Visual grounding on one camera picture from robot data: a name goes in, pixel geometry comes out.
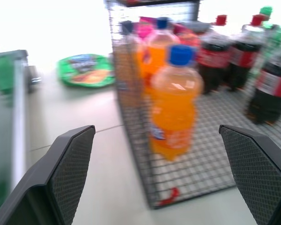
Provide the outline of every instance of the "white wall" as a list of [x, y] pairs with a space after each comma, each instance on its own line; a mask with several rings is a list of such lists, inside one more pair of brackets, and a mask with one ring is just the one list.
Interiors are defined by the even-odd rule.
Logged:
[[32, 65], [52, 68], [57, 60], [111, 52], [103, 0], [0, 1], [0, 50], [27, 49]]
[[227, 14], [227, 25], [240, 29], [258, 14], [263, 6], [273, 7], [271, 22], [281, 25], [281, 0], [203, 0], [200, 5], [199, 20], [213, 22], [217, 15]]

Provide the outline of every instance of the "green plate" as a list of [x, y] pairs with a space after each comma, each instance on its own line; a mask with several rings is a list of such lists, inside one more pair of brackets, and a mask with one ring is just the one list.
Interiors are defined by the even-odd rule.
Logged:
[[67, 85], [100, 88], [115, 82], [113, 67], [102, 55], [75, 55], [58, 62], [58, 74]]

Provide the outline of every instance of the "red bottle cap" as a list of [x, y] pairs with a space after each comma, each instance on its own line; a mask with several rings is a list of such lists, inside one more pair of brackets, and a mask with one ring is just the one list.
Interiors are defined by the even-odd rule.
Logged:
[[225, 26], [227, 20], [227, 15], [218, 15], [216, 18], [215, 25], [217, 26]]
[[251, 21], [251, 26], [258, 27], [265, 20], [265, 16], [262, 14], [254, 15]]

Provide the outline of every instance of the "metal wire mesh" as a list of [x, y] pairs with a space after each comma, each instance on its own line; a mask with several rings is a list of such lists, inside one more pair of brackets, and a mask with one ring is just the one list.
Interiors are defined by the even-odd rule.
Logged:
[[132, 153], [140, 173], [149, 206], [158, 209], [166, 205], [203, 196], [235, 186], [227, 154], [218, 134], [220, 124], [253, 129], [277, 137], [281, 147], [281, 120], [274, 126], [255, 126], [244, 116], [252, 96], [254, 81], [243, 92], [220, 90], [201, 96], [197, 102], [196, 121], [191, 149], [174, 162], [153, 154], [149, 142], [150, 107], [141, 97], [141, 82], [137, 78], [137, 63], [131, 45], [121, 46], [119, 22], [136, 21], [139, 16], [168, 16], [175, 22], [197, 19], [198, 3], [174, 3], [149, 7], [125, 8], [115, 0], [107, 0], [115, 63], [118, 101]]

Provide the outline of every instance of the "cola bottle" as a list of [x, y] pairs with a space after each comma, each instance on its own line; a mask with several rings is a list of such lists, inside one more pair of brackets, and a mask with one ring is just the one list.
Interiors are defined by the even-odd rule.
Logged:
[[254, 15], [250, 24], [243, 26], [243, 32], [233, 40], [230, 64], [224, 77], [230, 91], [242, 89], [248, 80], [249, 71], [265, 41], [265, 31], [261, 28], [263, 15]]
[[217, 16], [215, 24], [201, 39], [197, 62], [204, 80], [204, 94], [218, 89], [229, 64], [230, 39], [224, 27], [226, 20], [226, 15]]
[[264, 64], [247, 117], [254, 123], [274, 124], [281, 116], [281, 46]]

